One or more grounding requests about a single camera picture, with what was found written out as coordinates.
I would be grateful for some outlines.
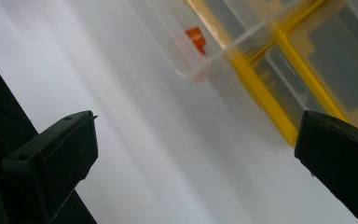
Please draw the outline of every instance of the white surface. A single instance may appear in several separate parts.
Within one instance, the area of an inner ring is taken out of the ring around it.
[[[126,1],[0,1],[0,73],[37,130],[92,110],[99,223],[358,223],[232,71],[177,77]]]

